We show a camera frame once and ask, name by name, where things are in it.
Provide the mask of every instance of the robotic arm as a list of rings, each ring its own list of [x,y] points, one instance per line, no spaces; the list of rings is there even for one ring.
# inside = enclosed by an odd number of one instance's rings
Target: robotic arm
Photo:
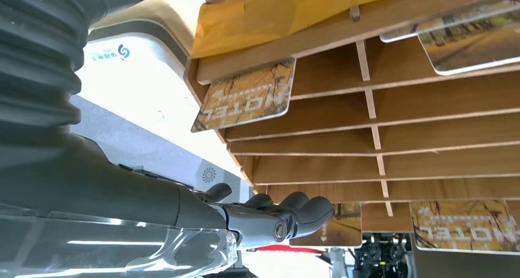
[[[69,98],[81,89],[74,71],[83,65],[88,28],[140,1],[0,0],[0,277],[94,273],[77,263],[188,275],[232,261],[217,263],[215,252],[305,236],[332,215],[328,200],[303,193],[279,205],[267,195],[218,204],[229,187],[191,192],[128,171],[110,164],[95,142],[70,133],[69,125],[80,121]],[[136,236],[162,246],[114,261],[114,250],[144,250],[142,241],[128,241]],[[42,244],[46,251],[38,249]],[[111,266],[79,262],[90,258]]]

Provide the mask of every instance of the transparent plastic cover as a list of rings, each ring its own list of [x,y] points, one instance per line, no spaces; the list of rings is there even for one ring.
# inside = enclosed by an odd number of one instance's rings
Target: transparent plastic cover
[[[144,222],[0,204],[0,277],[196,277],[237,261],[227,230]]]

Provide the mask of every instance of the wooden shelf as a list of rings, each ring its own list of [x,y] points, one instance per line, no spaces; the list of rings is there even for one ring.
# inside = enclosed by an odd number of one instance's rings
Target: wooden shelf
[[[417,38],[379,33],[483,0],[382,0],[280,40],[194,60],[188,88],[298,58],[286,115],[220,131],[246,180],[364,203],[364,231],[411,231],[408,202],[507,199],[520,216],[520,63],[437,75]]]
[[[370,157],[261,156],[256,161],[252,182],[282,185],[510,177],[520,176],[518,163],[520,146],[384,156],[385,176],[380,176],[377,161]]]
[[[353,129],[323,134],[290,136],[229,143],[235,155],[374,156],[372,131]]]

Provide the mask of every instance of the red object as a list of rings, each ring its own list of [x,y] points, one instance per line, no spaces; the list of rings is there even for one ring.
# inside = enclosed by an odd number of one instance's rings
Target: red object
[[[268,251],[271,251],[271,252],[308,252],[308,253],[314,253],[317,255],[321,255],[322,253],[324,253],[324,251],[322,251],[322,250],[306,249],[306,248],[301,248],[301,247],[290,247],[288,245],[270,245],[270,246],[259,247],[256,250],[261,250],[261,251],[265,251],[265,252],[268,252]]]

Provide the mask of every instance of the card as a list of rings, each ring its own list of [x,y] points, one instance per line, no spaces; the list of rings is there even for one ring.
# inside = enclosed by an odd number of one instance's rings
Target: card
[[[360,247],[361,204],[334,205],[334,214],[318,231],[290,240],[291,246]]]
[[[296,60],[286,60],[212,83],[191,127],[207,129],[267,120],[289,109]]]
[[[520,10],[419,34],[440,75],[520,61]]]
[[[418,249],[520,254],[520,232],[503,200],[410,203]]]
[[[453,12],[423,23],[395,29],[381,34],[380,39],[385,43],[395,42],[409,37],[415,37],[420,33],[427,33],[447,26],[459,25],[478,20],[479,18],[491,17],[517,9],[520,9],[520,0],[501,0]]]

